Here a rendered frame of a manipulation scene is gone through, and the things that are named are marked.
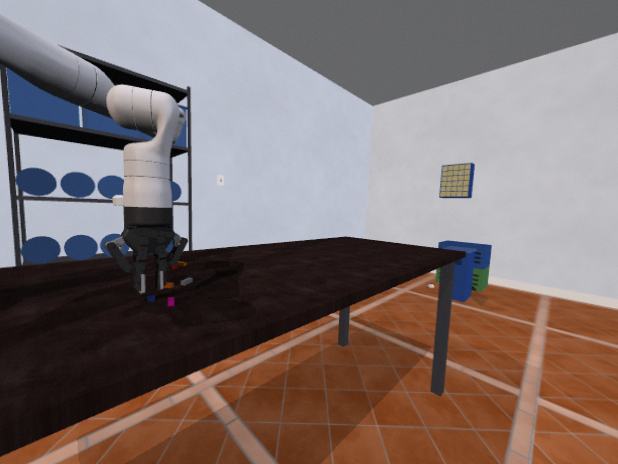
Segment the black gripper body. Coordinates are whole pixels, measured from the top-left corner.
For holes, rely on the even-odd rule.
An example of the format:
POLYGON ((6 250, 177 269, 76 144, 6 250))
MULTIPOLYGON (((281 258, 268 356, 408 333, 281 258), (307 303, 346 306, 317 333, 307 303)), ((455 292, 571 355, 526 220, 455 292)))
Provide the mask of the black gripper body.
POLYGON ((156 240, 158 235, 165 237, 166 248, 175 237, 172 228, 172 208, 123 206, 123 209, 124 230, 121 236, 135 253, 139 252, 139 241, 142 236, 149 238, 147 255, 158 254, 156 240))

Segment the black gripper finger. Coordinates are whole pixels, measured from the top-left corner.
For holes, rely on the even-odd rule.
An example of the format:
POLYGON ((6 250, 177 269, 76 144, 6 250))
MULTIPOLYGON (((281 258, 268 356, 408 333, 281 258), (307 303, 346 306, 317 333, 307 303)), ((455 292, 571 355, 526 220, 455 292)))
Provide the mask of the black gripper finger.
POLYGON ((155 287, 157 290, 163 290, 163 286, 166 286, 166 270, 169 267, 175 266, 178 263, 188 243, 188 239, 175 235, 175 237, 173 238, 174 246, 168 258, 166 254, 165 237, 162 235, 158 235, 156 237, 156 240, 157 240, 158 254, 153 253, 155 257, 156 267, 157 267, 157 270, 155 270, 155 287), (167 258, 167 261, 166 261, 166 258, 167 258), (158 260, 159 260, 159 264, 158 264, 158 260))
POLYGON ((113 241, 105 242, 104 246, 122 270, 127 273, 134 273, 134 287, 137 291, 139 291, 140 294, 144 294, 146 293, 146 274, 144 273, 144 271, 145 261, 147 259, 149 238, 146 236, 140 237, 139 252, 138 254, 133 252, 133 265, 129 264, 129 262, 121 252, 124 249, 124 242, 125 241, 121 236, 113 241))

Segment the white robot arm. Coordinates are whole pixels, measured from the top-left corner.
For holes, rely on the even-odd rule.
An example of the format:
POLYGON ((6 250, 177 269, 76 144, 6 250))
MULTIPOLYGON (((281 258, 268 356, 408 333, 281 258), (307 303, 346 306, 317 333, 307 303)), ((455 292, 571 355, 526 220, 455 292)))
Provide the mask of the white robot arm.
POLYGON ((124 147, 123 195, 112 198, 113 206, 172 208, 170 152, 186 115, 171 95, 114 86, 98 67, 2 14, 0 64, 51 95, 153 137, 124 147))

